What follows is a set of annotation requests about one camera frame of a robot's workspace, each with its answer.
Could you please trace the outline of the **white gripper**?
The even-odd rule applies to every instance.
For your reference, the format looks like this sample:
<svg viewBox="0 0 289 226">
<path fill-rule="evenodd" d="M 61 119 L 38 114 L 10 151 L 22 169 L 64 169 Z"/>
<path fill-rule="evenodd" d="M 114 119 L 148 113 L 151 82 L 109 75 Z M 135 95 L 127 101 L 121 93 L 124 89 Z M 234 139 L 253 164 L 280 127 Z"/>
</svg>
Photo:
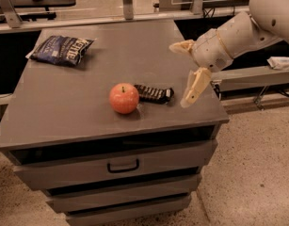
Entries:
<svg viewBox="0 0 289 226">
<path fill-rule="evenodd" d="M 210 29 L 196 41 L 184 40 L 173 43 L 169 46 L 169 50 L 176 54 L 192 53 L 197 65 L 203 67 L 195 72 L 189 72 L 186 89 L 180 102 L 183 108 L 193 105 L 199 99 L 209 86 L 212 73 L 220 72 L 233 63 L 233 58 L 229 55 L 216 29 Z"/>
</svg>

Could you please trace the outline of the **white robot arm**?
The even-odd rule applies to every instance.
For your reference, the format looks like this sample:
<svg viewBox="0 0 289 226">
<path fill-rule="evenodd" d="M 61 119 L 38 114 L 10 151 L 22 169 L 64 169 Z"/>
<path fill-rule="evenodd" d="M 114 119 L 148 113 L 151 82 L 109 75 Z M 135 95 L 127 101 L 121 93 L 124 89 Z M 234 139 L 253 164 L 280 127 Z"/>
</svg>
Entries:
<svg viewBox="0 0 289 226">
<path fill-rule="evenodd" d="M 173 43 L 169 49 L 193 58 L 198 69 L 190 72 L 181 107 L 193 105 L 217 73 L 247 52 L 266 48 L 281 40 L 289 44 L 289 0 L 249 0 L 242 11 L 196 40 Z"/>
</svg>

